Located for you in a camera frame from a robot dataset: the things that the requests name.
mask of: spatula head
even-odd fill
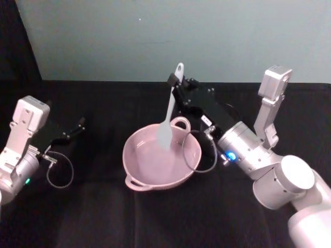
[[[163,149],[170,150],[172,130],[168,121],[164,121],[160,124],[157,130],[156,139]]]

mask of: metal bracket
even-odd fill
[[[20,116],[18,123],[12,121],[10,123],[10,134],[6,147],[0,154],[0,161],[7,167],[15,167],[21,160],[22,156],[26,153],[29,140],[34,135],[34,132],[28,129],[28,126],[32,120],[33,112],[24,109]]]
[[[282,66],[272,66],[265,71],[259,96],[262,96],[262,105],[254,124],[257,136],[264,140],[263,147],[273,148],[279,138],[274,125],[282,101],[285,99],[284,91],[292,75],[291,69]]]

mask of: bowl handle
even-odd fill
[[[145,185],[145,184],[141,184],[139,182],[136,182],[129,175],[127,175],[126,178],[125,178],[125,184],[126,184],[127,187],[129,187],[130,189],[135,190],[135,191],[148,191],[148,190],[153,189],[149,185]]]
[[[175,126],[177,123],[179,122],[183,122],[186,126],[186,128],[184,129],[187,132],[191,131],[191,123],[188,119],[186,119],[183,116],[178,116],[172,119],[172,121],[170,122],[170,125]]]

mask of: black curtain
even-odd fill
[[[41,83],[31,44],[14,0],[0,0],[0,80],[18,86]]]

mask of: black table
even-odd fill
[[[211,84],[252,128],[259,84]],[[0,145],[19,98],[52,100],[50,119],[87,130],[63,149],[75,169],[67,189],[50,187],[41,168],[16,199],[3,206],[1,247],[292,247],[288,205],[262,207],[252,181],[236,165],[195,174],[178,188],[136,193],[124,183],[122,148],[137,129],[164,119],[165,83],[44,82],[33,88],[0,84]],[[275,152],[303,158],[331,185],[331,85],[289,84],[275,121]]]

